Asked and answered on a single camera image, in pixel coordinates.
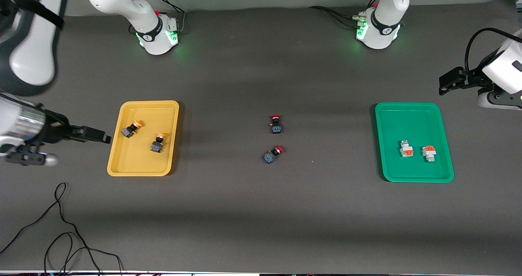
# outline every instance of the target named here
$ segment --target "table surface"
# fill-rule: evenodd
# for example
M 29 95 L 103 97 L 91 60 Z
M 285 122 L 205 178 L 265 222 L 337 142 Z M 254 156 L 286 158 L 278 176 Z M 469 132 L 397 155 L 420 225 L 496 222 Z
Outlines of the table surface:
M 355 14 L 360 8 L 339 9 Z M 0 243 L 70 184 L 65 216 L 127 270 L 323 274 L 522 274 L 522 114 L 476 105 L 476 90 L 438 96 L 482 27 L 517 30 L 512 0 L 414 6 L 384 51 L 325 12 L 190 12 L 180 45 L 147 55 L 119 16 L 67 18 L 59 79 L 31 98 L 114 132 L 126 101 L 183 107 L 175 173 L 110 177 L 110 146 L 65 141 L 54 168 L 0 164 Z M 483 34 L 471 66 L 504 39 Z M 444 118 L 455 179 L 389 183 L 380 175 L 372 106 L 433 102 Z M 285 132 L 269 118 L 282 114 Z M 261 155 L 287 149 L 275 163 Z M 53 210 L 0 256 L 2 269 L 43 269 L 70 226 Z M 51 250 L 61 267 L 67 240 Z M 96 256 L 104 270 L 116 261 Z M 75 269 L 93 270 L 86 254 Z

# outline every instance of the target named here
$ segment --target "tray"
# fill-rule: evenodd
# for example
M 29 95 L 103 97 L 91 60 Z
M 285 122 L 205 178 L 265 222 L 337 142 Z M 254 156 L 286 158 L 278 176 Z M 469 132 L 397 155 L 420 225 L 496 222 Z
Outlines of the tray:
M 165 176 L 172 167 L 179 104 L 176 101 L 136 101 L 124 103 L 108 158 L 111 176 Z M 127 138 L 121 131 L 138 120 L 143 127 Z M 150 150 L 156 134 L 166 138 L 161 153 Z
M 433 103 L 379 103 L 375 107 L 380 157 L 384 177 L 392 182 L 449 183 L 453 165 L 442 123 Z M 402 157 L 400 141 L 414 148 L 412 157 Z M 422 155 L 423 146 L 434 146 L 435 162 Z

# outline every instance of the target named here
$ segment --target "green tray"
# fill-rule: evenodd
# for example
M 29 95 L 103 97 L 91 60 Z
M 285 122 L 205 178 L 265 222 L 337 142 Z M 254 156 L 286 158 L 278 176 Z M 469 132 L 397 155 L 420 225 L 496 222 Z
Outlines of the green tray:
M 449 183 L 453 165 L 442 124 L 433 103 L 379 103 L 375 107 L 380 157 L 384 177 L 392 182 Z M 400 141 L 408 140 L 413 157 L 402 157 Z M 435 162 L 422 155 L 423 146 L 434 146 Z

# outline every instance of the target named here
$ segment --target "yellow tray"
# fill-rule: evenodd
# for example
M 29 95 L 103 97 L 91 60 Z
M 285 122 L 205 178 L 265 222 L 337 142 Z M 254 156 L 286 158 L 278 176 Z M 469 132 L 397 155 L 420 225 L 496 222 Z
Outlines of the yellow tray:
M 124 103 L 108 158 L 107 172 L 111 176 L 165 176 L 172 167 L 174 141 L 179 114 L 176 101 L 136 101 Z M 143 126 L 126 138 L 122 130 L 138 120 Z M 161 153 L 150 150 L 157 133 L 166 138 Z

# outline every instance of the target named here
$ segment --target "velcro strap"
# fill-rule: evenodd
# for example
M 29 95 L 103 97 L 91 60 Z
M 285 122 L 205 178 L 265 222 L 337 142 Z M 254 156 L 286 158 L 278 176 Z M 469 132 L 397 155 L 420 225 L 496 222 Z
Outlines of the velcro strap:
M 24 9 L 34 14 L 38 14 L 39 16 L 47 19 L 52 24 L 56 25 L 59 29 L 64 28 L 64 20 L 60 16 L 56 15 L 51 10 L 47 9 L 40 2 L 33 0 L 18 0 L 17 5 L 20 9 Z

